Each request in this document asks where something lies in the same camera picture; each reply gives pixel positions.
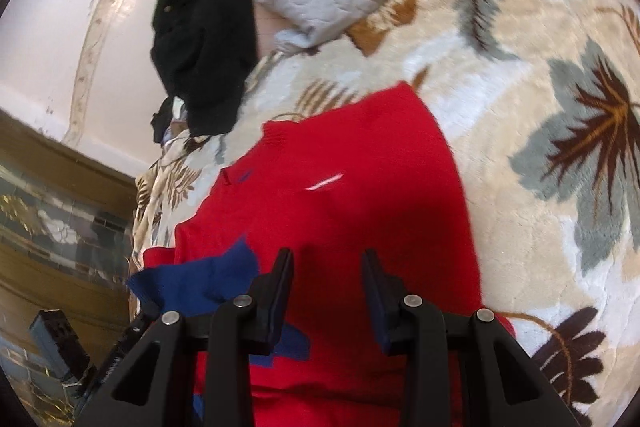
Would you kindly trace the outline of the red and blue knit sweater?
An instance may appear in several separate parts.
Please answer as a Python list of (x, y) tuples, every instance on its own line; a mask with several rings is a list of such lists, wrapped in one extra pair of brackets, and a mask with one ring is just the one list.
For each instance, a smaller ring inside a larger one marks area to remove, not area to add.
[(408, 291), (460, 315), (482, 304), (454, 158), (405, 83), (262, 139), (219, 173), (170, 247), (145, 251), (131, 291), (162, 311), (217, 310), (294, 256), (282, 337), (250, 361), (261, 426), (393, 426), (404, 363), (374, 338), (361, 258), (378, 253)]

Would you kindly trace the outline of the wooden glass-front cabinet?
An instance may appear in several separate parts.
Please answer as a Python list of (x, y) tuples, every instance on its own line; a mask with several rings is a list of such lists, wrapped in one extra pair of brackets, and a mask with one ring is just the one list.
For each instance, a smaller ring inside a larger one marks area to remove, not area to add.
[(1, 368), (39, 426), (67, 426), (72, 388), (29, 335), (60, 309), (101, 364), (129, 322), (130, 176), (1, 116)]

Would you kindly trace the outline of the patterned cloth under black garment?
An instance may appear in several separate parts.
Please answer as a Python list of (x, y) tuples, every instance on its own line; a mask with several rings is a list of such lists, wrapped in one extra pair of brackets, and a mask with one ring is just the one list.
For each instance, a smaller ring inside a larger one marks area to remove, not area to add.
[(162, 150), (177, 138), (184, 130), (188, 130), (188, 112), (181, 98), (170, 96), (160, 104), (160, 109), (151, 119), (153, 142)]

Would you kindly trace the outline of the black garment pile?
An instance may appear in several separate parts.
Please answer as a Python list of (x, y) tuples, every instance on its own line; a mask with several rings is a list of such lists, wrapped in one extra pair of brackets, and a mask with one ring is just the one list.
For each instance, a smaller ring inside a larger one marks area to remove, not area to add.
[(193, 135), (230, 132), (258, 63), (252, 0), (157, 0), (152, 27), (151, 58), (167, 93), (152, 119), (154, 140), (177, 98)]

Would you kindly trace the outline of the floral beige plush blanket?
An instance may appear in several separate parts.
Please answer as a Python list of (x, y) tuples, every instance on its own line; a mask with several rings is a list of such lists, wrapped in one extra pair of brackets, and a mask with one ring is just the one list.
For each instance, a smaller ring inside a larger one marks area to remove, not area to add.
[(639, 389), (637, 0), (387, 0), (317, 49), (269, 54), (229, 134), (181, 132), (139, 179), (137, 273), (265, 124), (399, 83), (454, 158), (480, 307), (579, 425), (618, 424)]

